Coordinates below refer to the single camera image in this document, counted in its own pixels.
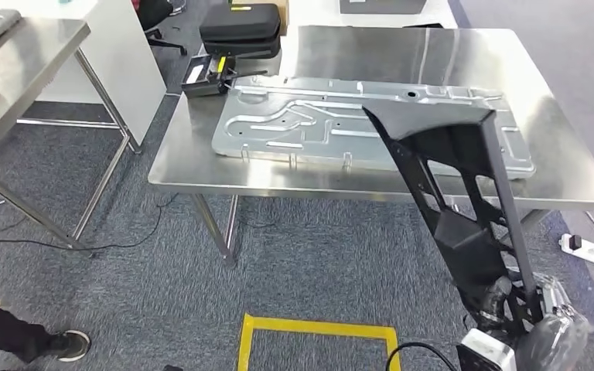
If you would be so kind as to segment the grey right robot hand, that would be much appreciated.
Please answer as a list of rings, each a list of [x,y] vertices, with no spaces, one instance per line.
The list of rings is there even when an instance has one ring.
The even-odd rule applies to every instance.
[[[485,290],[477,327],[457,345],[462,370],[571,370],[593,326],[578,312],[556,277],[534,275],[542,320],[523,335],[509,333],[505,303],[517,286],[500,277]]]

